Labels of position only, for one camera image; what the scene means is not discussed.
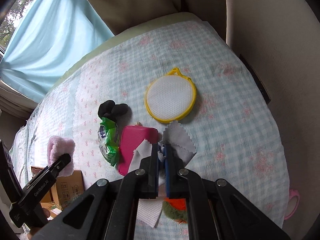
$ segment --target mattress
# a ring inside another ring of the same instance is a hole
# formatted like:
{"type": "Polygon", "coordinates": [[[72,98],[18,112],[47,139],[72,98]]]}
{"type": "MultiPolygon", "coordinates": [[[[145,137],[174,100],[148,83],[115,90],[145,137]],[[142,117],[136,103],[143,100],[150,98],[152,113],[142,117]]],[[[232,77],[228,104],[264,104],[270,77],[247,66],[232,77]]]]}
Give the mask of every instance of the mattress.
{"type": "MultiPolygon", "coordinates": [[[[137,121],[162,132],[146,111],[148,84],[179,67],[191,77],[197,99],[180,122],[197,154],[187,168],[202,178],[224,178],[278,226],[289,195],[289,177],[277,125],[255,82],[215,30],[193,14],[161,17],[111,38],[75,64],[38,105],[11,149],[22,185],[30,166],[46,166],[52,135],[73,138],[75,168],[85,188],[97,179],[122,176],[98,147],[99,104],[112,99],[130,112],[118,123],[137,121]]],[[[161,214],[156,228],[137,220],[136,239],[187,239],[188,226],[161,214]]]]}

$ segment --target window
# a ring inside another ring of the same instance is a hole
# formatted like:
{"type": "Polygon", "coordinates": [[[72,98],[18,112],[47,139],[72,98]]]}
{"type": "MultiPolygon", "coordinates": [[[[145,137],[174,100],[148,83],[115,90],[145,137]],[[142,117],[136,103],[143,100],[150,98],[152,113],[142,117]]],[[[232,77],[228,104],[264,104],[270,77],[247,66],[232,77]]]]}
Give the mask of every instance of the window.
{"type": "Polygon", "coordinates": [[[33,0],[16,0],[0,25],[0,59],[33,0]]]}

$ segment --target white mesh laundry bag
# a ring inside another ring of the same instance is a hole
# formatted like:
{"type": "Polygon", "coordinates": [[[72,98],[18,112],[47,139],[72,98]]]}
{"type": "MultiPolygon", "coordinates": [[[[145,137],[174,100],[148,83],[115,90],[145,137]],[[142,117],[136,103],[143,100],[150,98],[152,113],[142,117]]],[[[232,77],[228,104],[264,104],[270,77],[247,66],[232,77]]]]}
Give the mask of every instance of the white mesh laundry bag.
{"type": "Polygon", "coordinates": [[[169,123],[190,113],[196,101],[196,86],[178,68],[151,83],[144,103],[148,113],[157,121],[169,123]]]}

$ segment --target metal screw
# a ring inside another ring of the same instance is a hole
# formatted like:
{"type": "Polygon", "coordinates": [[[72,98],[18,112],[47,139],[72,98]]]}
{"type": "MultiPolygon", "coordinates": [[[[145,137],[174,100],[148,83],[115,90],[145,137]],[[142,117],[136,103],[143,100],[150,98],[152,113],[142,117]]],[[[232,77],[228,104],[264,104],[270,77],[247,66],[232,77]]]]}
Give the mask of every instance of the metal screw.
{"type": "Polygon", "coordinates": [[[136,170],[136,175],[143,175],[145,173],[146,173],[146,171],[144,169],[137,169],[136,170]]]}
{"type": "Polygon", "coordinates": [[[103,186],[107,185],[107,183],[108,183],[108,181],[107,181],[106,179],[99,179],[99,180],[97,181],[97,185],[98,185],[99,187],[103,187],[103,186]]]}
{"type": "Polygon", "coordinates": [[[189,171],[187,169],[181,169],[179,170],[180,175],[188,175],[189,171]]]}
{"type": "Polygon", "coordinates": [[[225,185],[227,185],[227,181],[225,179],[218,179],[217,185],[220,187],[224,187],[225,185]]]}

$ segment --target pink towel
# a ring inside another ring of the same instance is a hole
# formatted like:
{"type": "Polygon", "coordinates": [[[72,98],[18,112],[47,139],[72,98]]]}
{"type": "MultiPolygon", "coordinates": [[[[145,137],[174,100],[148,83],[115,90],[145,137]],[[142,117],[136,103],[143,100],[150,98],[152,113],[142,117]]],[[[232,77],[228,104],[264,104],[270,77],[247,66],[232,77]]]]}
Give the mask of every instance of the pink towel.
{"type": "Polygon", "coordinates": [[[51,136],[48,142],[48,166],[53,164],[64,153],[71,156],[70,163],[59,173],[58,177],[67,177],[73,173],[73,152],[75,150],[75,142],[70,138],[62,138],[59,136],[51,136]]]}

